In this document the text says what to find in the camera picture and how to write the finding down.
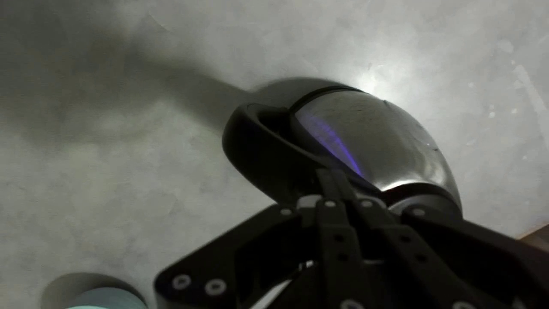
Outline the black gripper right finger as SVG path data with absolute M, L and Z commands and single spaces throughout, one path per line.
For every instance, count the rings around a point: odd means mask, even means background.
M 396 297 L 422 309 L 549 309 L 547 253 L 467 222 L 434 186 L 383 193 L 345 175 L 360 251 Z

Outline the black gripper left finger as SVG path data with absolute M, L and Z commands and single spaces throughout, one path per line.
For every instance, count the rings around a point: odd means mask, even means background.
M 273 205 L 160 272 L 160 309 L 362 309 L 353 191 L 338 170 L 316 184 L 312 206 Z

